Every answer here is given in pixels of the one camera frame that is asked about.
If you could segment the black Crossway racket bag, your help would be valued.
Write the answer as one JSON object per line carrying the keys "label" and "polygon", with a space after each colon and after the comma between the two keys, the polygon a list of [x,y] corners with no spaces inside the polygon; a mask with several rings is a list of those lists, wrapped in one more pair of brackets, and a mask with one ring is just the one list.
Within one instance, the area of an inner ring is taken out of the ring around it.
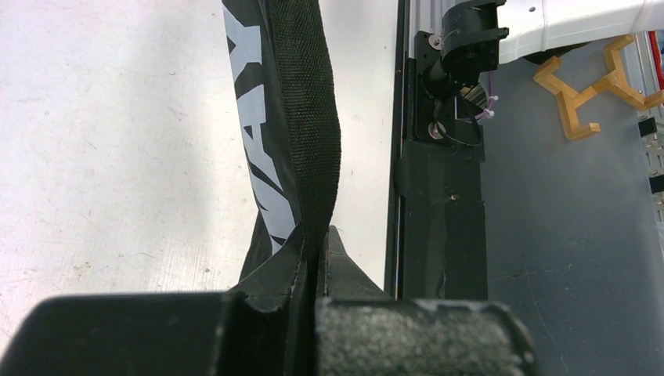
{"label": "black Crossway racket bag", "polygon": [[323,242],[337,199],[341,128],[317,1],[222,4],[241,139],[258,215],[240,275],[297,231]]}

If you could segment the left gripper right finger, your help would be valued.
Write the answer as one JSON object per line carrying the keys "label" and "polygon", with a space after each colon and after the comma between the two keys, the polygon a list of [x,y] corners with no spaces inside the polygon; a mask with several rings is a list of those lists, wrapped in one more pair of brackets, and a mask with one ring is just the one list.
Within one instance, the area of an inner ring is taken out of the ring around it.
{"label": "left gripper right finger", "polygon": [[352,260],[337,227],[330,226],[319,255],[317,305],[370,306],[392,302]]}

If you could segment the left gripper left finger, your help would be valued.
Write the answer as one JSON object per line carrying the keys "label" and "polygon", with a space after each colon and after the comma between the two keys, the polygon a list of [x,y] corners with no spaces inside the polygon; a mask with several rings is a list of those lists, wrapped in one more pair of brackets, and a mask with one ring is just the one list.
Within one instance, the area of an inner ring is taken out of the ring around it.
{"label": "left gripper left finger", "polygon": [[303,225],[283,247],[228,290],[228,313],[312,312],[312,255]]}

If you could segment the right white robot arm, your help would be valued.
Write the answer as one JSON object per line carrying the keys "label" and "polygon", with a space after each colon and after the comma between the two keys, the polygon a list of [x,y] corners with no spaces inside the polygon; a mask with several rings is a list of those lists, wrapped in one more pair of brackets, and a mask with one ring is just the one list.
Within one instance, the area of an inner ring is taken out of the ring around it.
{"label": "right white robot arm", "polygon": [[420,81],[426,96],[452,99],[478,76],[538,52],[663,29],[661,1],[419,1],[431,23]]}

